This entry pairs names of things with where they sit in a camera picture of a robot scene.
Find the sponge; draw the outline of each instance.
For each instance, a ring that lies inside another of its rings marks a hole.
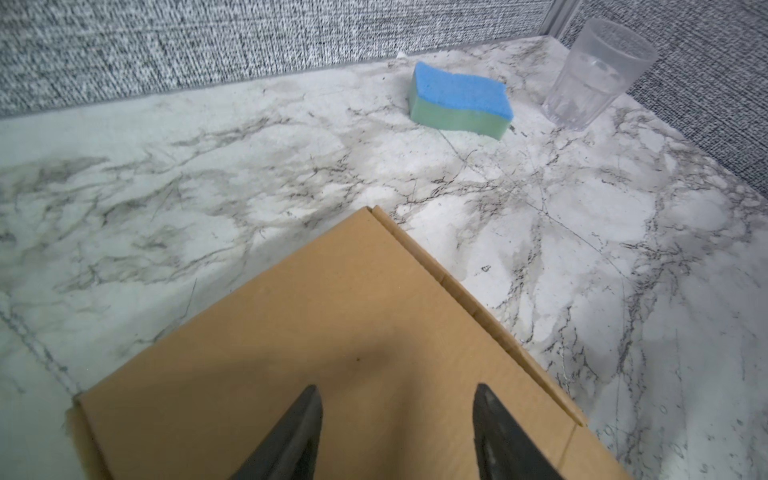
[[[411,119],[441,130],[467,130],[500,140],[512,122],[504,84],[475,75],[452,74],[419,62],[408,103]]]

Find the plastic cup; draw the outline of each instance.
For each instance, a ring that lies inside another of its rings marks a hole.
[[[541,109],[561,127],[584,130],[657,59],[656,48],[629,28],[590,18]]]

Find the white marble surface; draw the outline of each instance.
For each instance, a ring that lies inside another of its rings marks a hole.
[[[0,473],[80,478],[69,397],[365,205],[546,366],[636,478],[768,476],[768,204],[628,96],[538,104],[511,41],[0,121]],[[417,58],[505,82],[501,141],[407,117]]]

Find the cardboard box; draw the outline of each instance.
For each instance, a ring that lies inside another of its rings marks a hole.
[[[315,478],[477,478],[491,386],[567,480],[628,478],[515,339],[379,208],[146,349],[68,413],[94,480],[229,478],[310,383]]]

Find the cardboard box edge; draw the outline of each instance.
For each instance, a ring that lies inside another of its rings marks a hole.
[[[632,480],[600,439],[587,427],[576,426],[558,464],[558,472],[568,480]]]
[[[67,410],[66,419],[85,477],[88,480],[113,480],[78,396],[72,399],[72,407]]]
[[[578,408],[573,399],[554,382],[549,374],[536,362],[526,349],[508,332],[496,318],[457,279],[413,240],[392,220],[381,207],[368,207],[368,211],[386,230],[395,237],[403,248],[445,288],[445,290],[469,313],[477,323],[519,364],[523,370],[562,408],[579,426],[586,426],[587,416]]]

